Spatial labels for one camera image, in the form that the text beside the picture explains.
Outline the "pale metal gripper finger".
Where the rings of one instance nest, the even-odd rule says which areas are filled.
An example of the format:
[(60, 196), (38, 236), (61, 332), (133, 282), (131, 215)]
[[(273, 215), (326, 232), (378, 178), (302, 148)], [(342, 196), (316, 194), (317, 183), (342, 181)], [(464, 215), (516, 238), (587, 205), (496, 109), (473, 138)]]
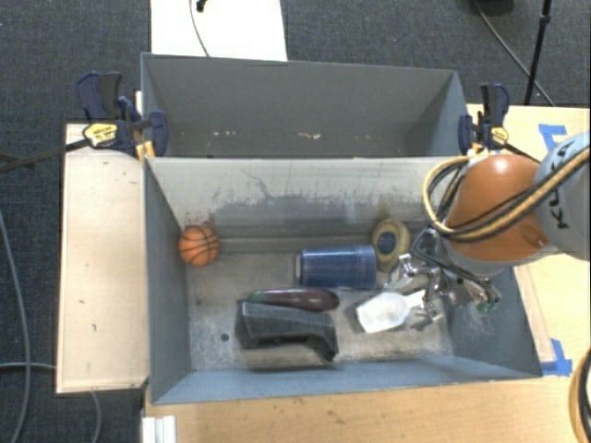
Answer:
[(425, 290), (432, 278), (431, 268), (410, 255), (399, 257), (398, 274), (392, 279), (391, 288), (399, 294), (412, 294)]
[(444, 319), (444, 305), (441, 300), (415, 305), (410, 309), (408, 326), (410, 329), (421, 331)]

